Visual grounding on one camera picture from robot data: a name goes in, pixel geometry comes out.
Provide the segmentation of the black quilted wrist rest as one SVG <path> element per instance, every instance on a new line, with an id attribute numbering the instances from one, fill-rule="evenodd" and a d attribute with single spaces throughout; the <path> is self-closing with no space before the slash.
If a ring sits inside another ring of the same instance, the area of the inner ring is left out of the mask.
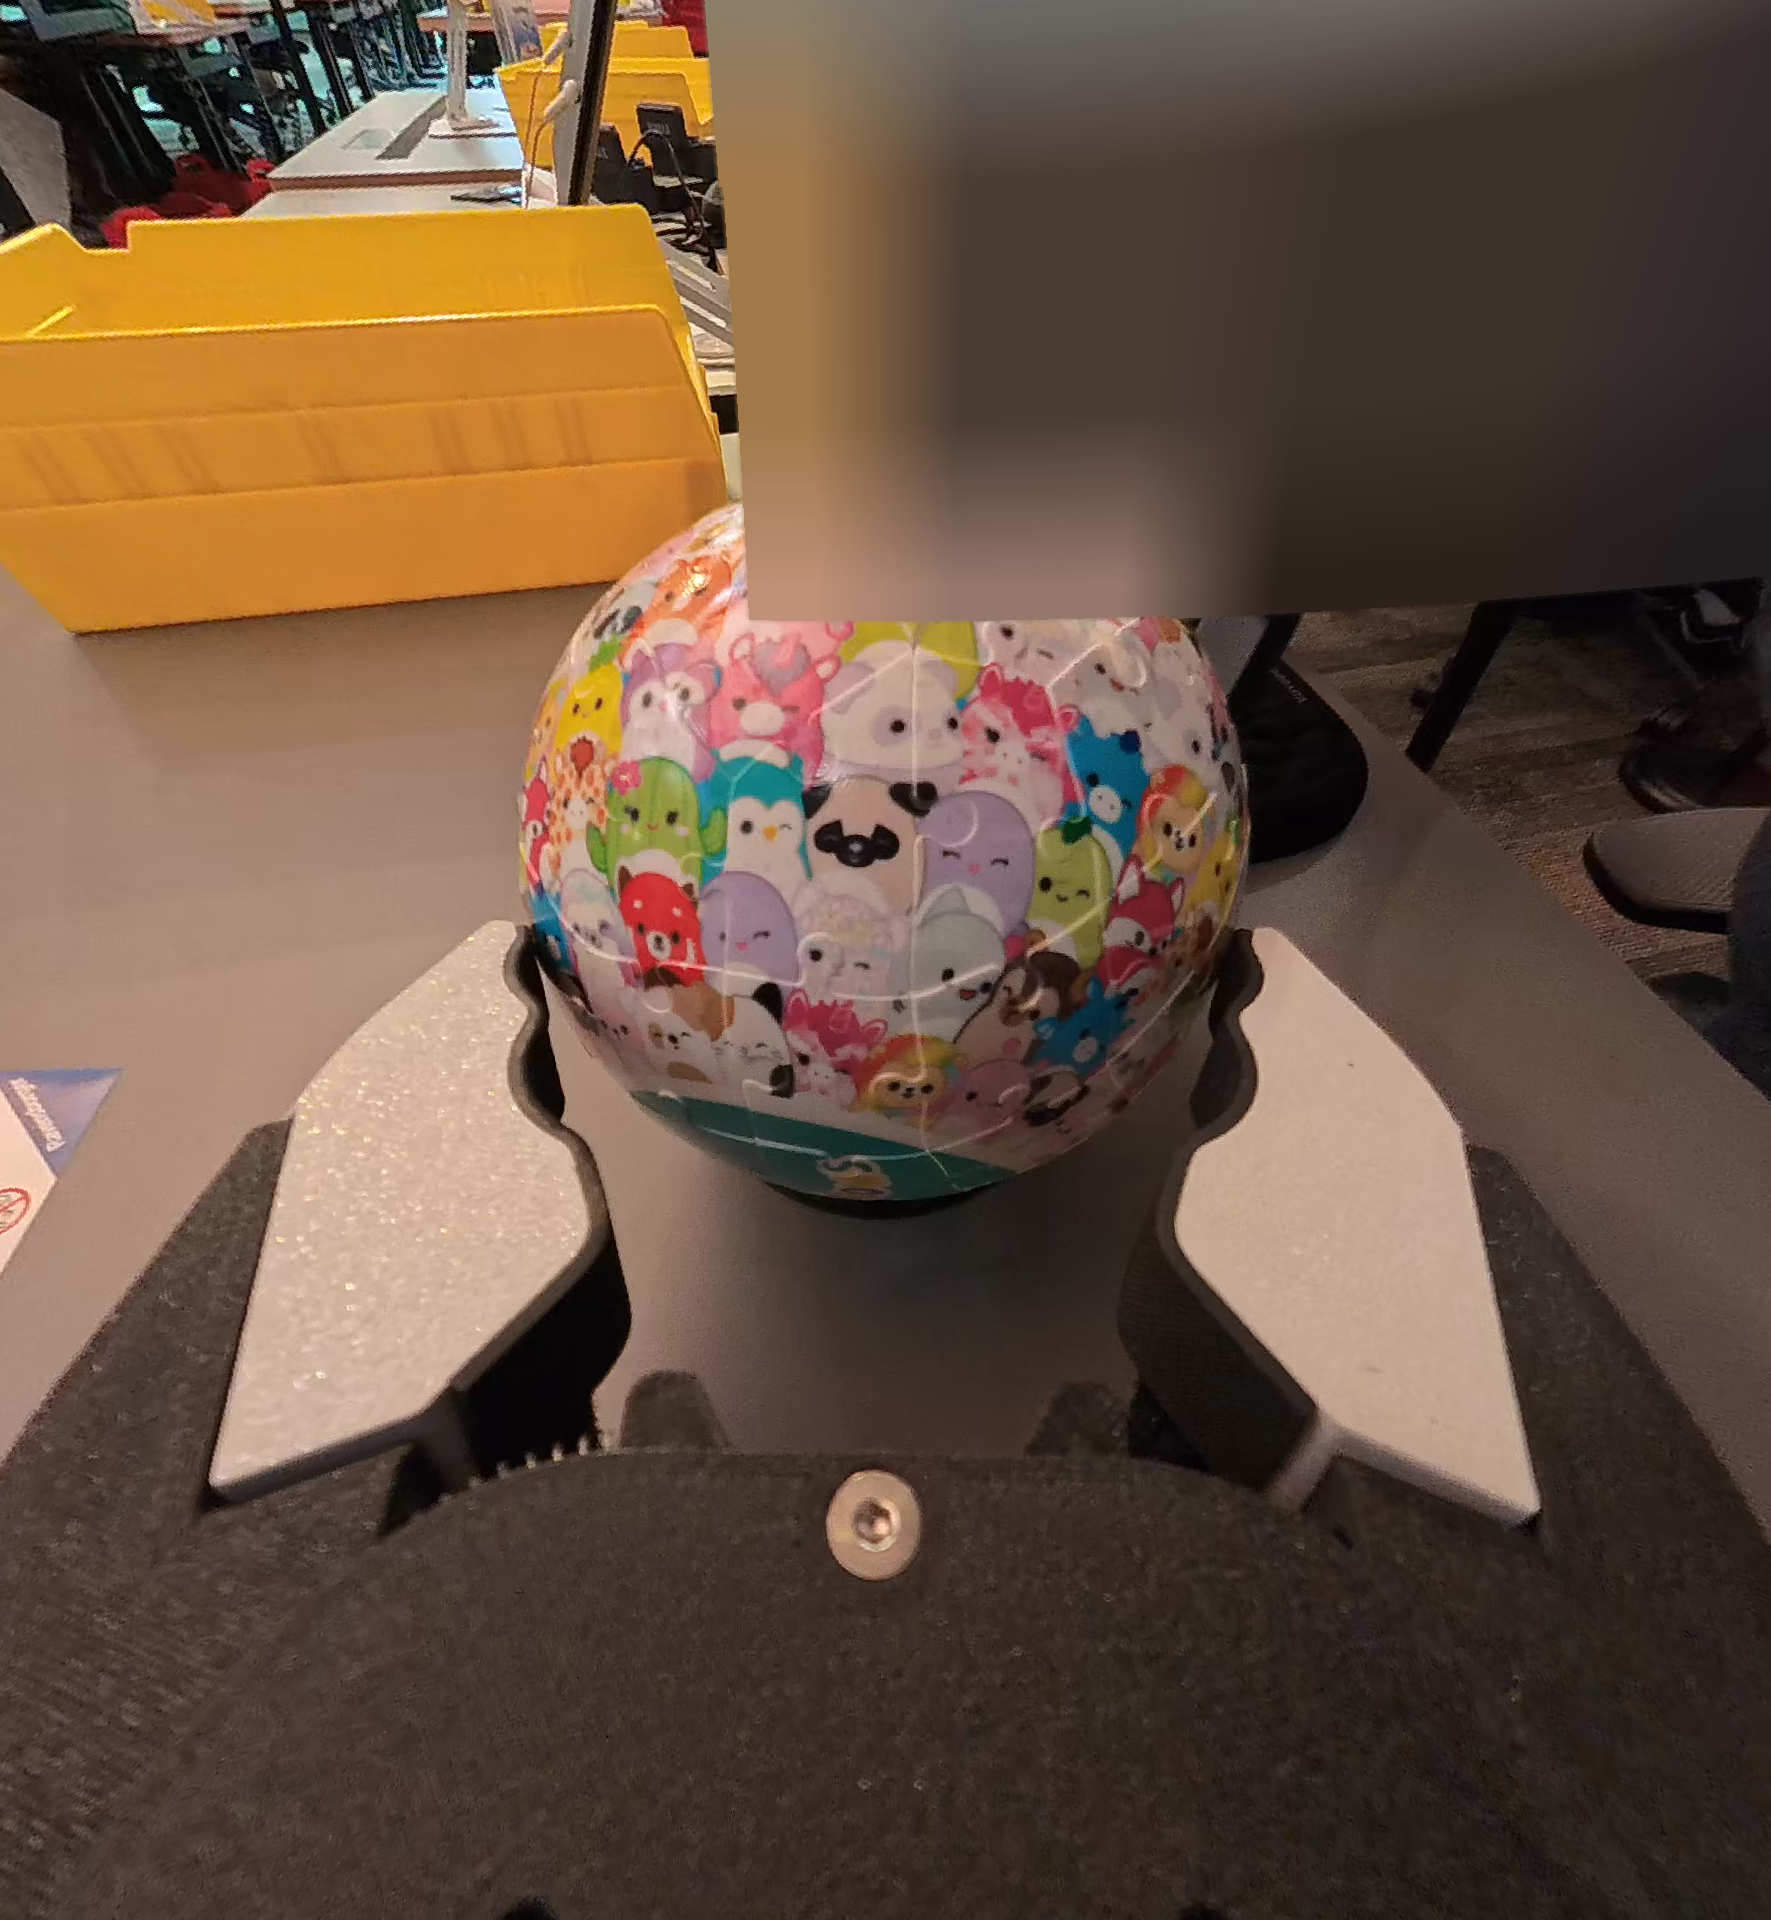
<path id="1" fill-rule="evenodd" d="M 1252 865 L 1328 846 L 1352 825 L 1369 791 L 1363 744 L 1286 661 L 1301 619 L 1267 616 L 1228 693 L 1250 791 Z"/>

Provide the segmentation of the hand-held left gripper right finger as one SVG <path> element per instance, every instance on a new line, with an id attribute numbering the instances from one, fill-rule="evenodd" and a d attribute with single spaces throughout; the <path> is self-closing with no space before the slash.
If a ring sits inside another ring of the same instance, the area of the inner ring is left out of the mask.
<path id="1" fill-rule="evenodd" d="M 1543 1506 L 1456 1118 L 1277 928 L 1232 937 L 1193 1133 L 1119 1335 L 1207 1472 L 1296 1513 L 1349 1461 L 1498 1524 Z"/>

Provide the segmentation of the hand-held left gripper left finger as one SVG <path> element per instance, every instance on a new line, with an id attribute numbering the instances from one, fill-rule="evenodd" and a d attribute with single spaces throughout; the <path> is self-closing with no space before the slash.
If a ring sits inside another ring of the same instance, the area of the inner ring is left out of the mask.
<path id="1" fill-rule="evenodd" d="M 293 1107 L 206 1485 L 240 1505 L 409 1450 L 464 1490 L 572 1450 L 629 1333 L 533 933 L 484 925 Z"/>

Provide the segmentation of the black round ball stand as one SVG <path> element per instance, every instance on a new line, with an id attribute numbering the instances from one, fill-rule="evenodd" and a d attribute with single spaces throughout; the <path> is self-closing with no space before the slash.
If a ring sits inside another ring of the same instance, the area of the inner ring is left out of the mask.
<path id="1" fill-rule="evenodd" d="M 994 1187 L 968 1187 L 928 1197 L 891 1197 L 880 1193 L 810 1193 L 775 1182 L 759 1182 L 765 1190 L 797 1202 L 809 1210 L 840 1219 L 903 1221 L 933 1217 L 989 1197 Z"/>

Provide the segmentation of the black flat monitor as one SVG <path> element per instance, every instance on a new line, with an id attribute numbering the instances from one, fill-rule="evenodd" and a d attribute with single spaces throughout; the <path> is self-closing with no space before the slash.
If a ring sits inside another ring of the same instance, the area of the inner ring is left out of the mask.
<path id="1" fill-rule="evenodd" d="M 548 56 L 559 72 L 547 125 L 552 133 L 555 202 L 562 206 L 594 199 L 616 16 L 619 2 L 572 2 L 566 31 Z"/>

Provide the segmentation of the yellow plastic bin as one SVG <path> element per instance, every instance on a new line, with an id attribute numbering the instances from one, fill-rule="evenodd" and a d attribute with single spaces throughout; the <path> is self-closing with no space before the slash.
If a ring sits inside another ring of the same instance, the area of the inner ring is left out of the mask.
<path id="1" fill-rule="evenodd" d="M 600 583 L 727 497 L 634 206 L 0 245 L 0 563 L 71 633 Z"/>
<path id="2" fill-rule="evenodd" d="M 612 58 L 604 90 L 602 125 L 615 126 L 630 146 L 638 135 L 640 106 L 680 109 L 689 135 L 715 141 L 715 103 L 711 64 L 687 53 L 659 51 L 656 36 L 670 28 L 634 28 L 624 23 L 615 31 Z M 562 84 L 566 61 L 540 58 L 500 64 L 497 83 L 507 99 L 512 132 L 529 166 L 551 168 L 555 125 L 544 119 Z"/>

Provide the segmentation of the colourful cartoon puzzle ball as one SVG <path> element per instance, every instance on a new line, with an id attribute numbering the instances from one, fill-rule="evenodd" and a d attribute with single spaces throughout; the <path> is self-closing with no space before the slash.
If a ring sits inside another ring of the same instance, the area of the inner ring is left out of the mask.
<path id="1" fill-rule="evenodd" d="M 642 1112 L 903 1199 L 1122 1115 L 1210 1003 L 1248 851 L 1185 622 L 759 620 L 741 504 L 584 616 L 518 828 L 547 975 Z"/>

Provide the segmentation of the black furniture leg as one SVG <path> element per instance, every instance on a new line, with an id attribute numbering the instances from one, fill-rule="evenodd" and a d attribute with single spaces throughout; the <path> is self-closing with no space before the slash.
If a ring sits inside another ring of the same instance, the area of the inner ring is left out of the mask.
<path id="1" fill-rule="evenodd" d="M 1415 768 L 1427 774 L 1435 769 L 1486 674 L 1518 625 L 1518 616 L 1520 602 L 1513 601 L 1486 602 L 1473 608 L 1462 637 L 1439 670 L 1433 693 L 1418 711 L 1406 748 L 1406 759 Z"/>

